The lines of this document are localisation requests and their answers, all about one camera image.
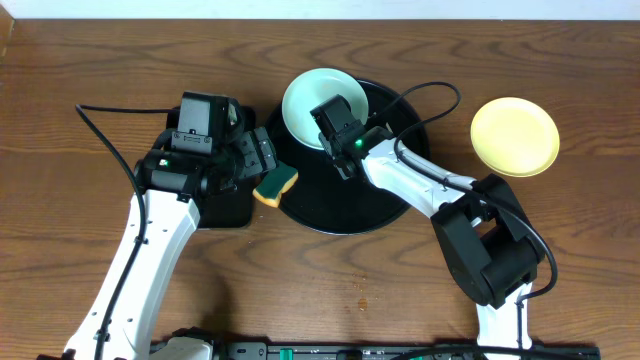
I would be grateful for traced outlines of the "green yellow sponge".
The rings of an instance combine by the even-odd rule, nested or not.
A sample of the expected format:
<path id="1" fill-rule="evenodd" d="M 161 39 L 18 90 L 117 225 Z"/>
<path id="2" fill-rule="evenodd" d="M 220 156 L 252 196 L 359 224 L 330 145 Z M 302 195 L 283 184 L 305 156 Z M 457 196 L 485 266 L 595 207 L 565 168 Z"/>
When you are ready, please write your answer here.
<path id="1" fill-rule="evenodd" d="M 259 202 L 278 208 L 282 195 L 288 192 L 298 180 L 298 170 L 279 162 L 278 166 L 269 171 L 252 194 Z"/>

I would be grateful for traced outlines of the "light blue plate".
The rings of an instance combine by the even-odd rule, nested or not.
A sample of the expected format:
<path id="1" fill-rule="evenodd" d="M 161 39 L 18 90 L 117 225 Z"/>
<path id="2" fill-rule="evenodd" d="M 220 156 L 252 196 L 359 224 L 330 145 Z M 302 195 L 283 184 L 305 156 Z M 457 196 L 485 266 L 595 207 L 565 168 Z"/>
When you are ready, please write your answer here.
<path id="1" fill-rule="evenodd" d="M 297 76 L 284 93 L 281 111 L 289 133 L 302 145 L 323 150 L 320 129 L 311 111 L 325 101 L 341 95 L 352 115 L 363 124 L 369 116 L 369 104 L 362 86 L 351 75 L 333 68 L 316 68 Z"/>

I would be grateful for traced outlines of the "yellow plate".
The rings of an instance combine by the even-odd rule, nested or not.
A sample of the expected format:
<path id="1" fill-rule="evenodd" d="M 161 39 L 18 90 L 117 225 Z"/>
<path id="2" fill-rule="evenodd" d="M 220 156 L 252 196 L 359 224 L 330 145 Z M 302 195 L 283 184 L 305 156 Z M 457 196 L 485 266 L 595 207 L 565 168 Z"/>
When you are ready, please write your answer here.
<path id="1" fill-rule="evenodd" d="M 558 128 L 539 105 L 503 97 L 483 105 L 470 127 L 472 146 L 492 170 L 511 177 L 544 172 L 560 150 Z"/>

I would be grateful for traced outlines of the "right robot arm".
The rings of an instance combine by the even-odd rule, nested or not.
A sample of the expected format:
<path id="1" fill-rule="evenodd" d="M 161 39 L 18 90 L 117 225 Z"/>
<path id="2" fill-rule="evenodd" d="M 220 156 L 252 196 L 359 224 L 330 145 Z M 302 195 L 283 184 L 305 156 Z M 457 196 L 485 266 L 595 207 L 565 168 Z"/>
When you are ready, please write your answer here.
<path id="1" fill-rule="evenodd" d="M 476 304 L 479 345 L 531 349 L 528 302 L 548 292 L 533 282 L 553 256 L 504 179 L 445 170 L 379 126 L 318 138 L 343 178 L 359 176 L 431 221 L 453 279 Z"/>

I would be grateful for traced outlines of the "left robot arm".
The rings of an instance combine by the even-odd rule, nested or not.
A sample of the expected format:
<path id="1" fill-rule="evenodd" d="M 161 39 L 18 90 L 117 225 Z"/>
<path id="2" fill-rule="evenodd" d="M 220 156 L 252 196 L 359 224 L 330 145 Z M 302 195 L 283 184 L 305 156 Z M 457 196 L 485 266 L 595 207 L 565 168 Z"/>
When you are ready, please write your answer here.
<path id="1" fill-rule="evenodd" d="M 128 175 L 135 188 L 126 229 L 89 313 L 67 341 L 64 359 L 208 359 L 213 347 L 151 337 L 171 276 L 198 229 L 246 226 L 250 181 L 276 167 L 264 128 L 212 136 L 168 128 Z"/>

